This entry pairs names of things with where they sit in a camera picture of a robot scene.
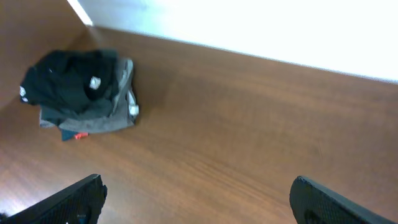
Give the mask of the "navy folded garment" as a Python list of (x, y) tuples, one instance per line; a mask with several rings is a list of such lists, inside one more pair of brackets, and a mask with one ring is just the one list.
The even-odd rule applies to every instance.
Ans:
[(61, 132), (62, 141), (68, 141), (71, 139), (75, 139), (75, 136), (78, 134), (78, 132), (69, 131), (69, 130), (65, 130), (65, 129), (60, 129), (60, 132)]

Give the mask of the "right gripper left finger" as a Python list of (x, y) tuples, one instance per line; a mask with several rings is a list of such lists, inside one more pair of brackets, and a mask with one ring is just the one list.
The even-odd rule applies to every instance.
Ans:
[(107, 194), (101, 176), (91, 174), (1, 224), (96, 224)]

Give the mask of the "red orange garment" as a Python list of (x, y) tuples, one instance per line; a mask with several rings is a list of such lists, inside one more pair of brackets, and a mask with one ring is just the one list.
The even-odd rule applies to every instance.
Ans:
[(81, 139), (81, 138), (85, 138), (88, 136), (88, 133), (77, 133), (74, 135), (75, 139)]

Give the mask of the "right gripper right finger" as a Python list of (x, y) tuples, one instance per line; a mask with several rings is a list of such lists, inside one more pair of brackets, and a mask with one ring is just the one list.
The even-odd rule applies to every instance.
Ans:
[(298, 224), (395, 224), (305, 176), (298, 176), (289, 194)]

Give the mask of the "grey folded garment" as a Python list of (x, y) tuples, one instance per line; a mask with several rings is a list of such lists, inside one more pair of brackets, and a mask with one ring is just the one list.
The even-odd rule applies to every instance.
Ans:
[(119, 59), (116, 64), (116, 78), (119, 82), (119, 93), (113, 98), (111, 114), (101, 118), (75, 120), (55, 119), (48, 116), (49, 110), (42, 108), (39, 113), (41, 128), (58, 127), (62, 130), (78, 133), (108, 133), (135, 125), (139, 106), (132, 89), (134, 64), (129, 58)]

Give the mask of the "black t-shirt small logo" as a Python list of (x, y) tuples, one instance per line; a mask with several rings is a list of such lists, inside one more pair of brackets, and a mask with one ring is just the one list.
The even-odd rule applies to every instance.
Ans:
[(20, 84), (20, 101), (41, 107), (55, 125), (109, 116), (118, 94), (114, 50), (54, 50), (31, 66)]

